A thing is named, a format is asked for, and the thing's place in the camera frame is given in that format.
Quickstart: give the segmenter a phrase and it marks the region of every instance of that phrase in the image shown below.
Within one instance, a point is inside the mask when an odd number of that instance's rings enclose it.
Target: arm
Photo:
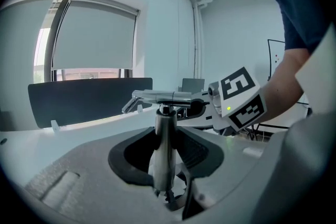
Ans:
[[[308,50],[285,50],[283,58],[269,82],[262,89],[267,112],[255,123],[268,121],[281,115],[290,109],[303,94],[295,74],[308,60]]]

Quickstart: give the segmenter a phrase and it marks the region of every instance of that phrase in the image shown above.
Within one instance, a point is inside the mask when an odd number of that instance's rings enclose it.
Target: window frame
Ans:
[[[44,65],[44,82],[57,81],[57,70],[53,69],[55,46],[56,46],[57,36],[60,30],[60,26],[62,24],[62,21],[64,19],[66,11],[69,8],[71,1],[73,0],[62,0],[59,3],[54,20],[52,21],[48,40],[47,40],[47,45],[46,45],[45,65]],[[134,29],[133,29],[133,46],[132,46],[132,62],[133,62],[134,42],[135,42],[135,36],[137,34],[136,24],[137,24],[138,16],[140,14],[140,10],[132,8],[122,3],[112,1],[112,0],[80,0],[80,1],[86,1],[86,2],[103,5],[103,6],[117,8],[117,9],[120,9],[120,10],[123,10],[130,14],[135,15],[135,22],[134,22]],[[62,73],[62,79],[65,80],[65,69],[62,69],[61,73]],[[132,78],[132,69],[120,69],[119,78],[123,78],[123,77]]]

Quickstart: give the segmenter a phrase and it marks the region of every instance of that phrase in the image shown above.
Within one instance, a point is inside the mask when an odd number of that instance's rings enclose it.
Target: whiteboard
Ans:
[[[285,54],[285,42],[281,40],[267,39],[268,48],[269,48],[269,69],[270,69],[270,77],[273,76],[276,68],[283,60],[283,56]],[[308,104],[308,98],[306,94],[303,94],[299,99],[300,103]]]

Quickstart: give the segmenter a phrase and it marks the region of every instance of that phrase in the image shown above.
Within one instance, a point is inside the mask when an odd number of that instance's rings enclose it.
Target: textured gray surface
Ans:
[[[43,195],[41,201],[47,206],[59,210],[78,179],[79,175],[76,173],[69,171],[63,173],[59,180]]]
[[[0,132],[1,140],[8,139],[1,146],[0,164],[10,180],[24,187],[44,168],[83,143],[153,126],[155,113],[153,107],[116,119],[62,127],[57,134],[52,129]]]
[[[26,186],[41,198],[65,171],[80,175],[59,212],[82,223],[169,223],[176,218],[157,202],[151,187],[128,185],[108,164],[111,148],[141,131],[131,131],[82,144],[35,176]],[[146,212],[150,217],[144,218]]]
[[[249,222],[278,158],[283,135],[277,134],[266,144],[186,129],[217,144],[224,151],[221,166],[210,177],[195,181],[198,191],[216,204],[186,222],[215,223],[218,219],[226,219],[227,223]],[[151,187],[126,184],[108,165],[108,153],[114,145],[144,130],[126,132],[74,148],[36,175],[26,190],[41,199],[65,171],[70,171],[79,174],[80,178],[58,212],[72,220],[81,223],[178,221],[180,212],[169,212],[155,197]],[[243,153],[246,147],[263,149],[266,145],[260,159]]]

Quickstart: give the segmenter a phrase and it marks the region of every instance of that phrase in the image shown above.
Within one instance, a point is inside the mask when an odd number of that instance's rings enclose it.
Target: roller blind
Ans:
[[[135,15],[72,1],[56,40],[53,69],[132,68]]]

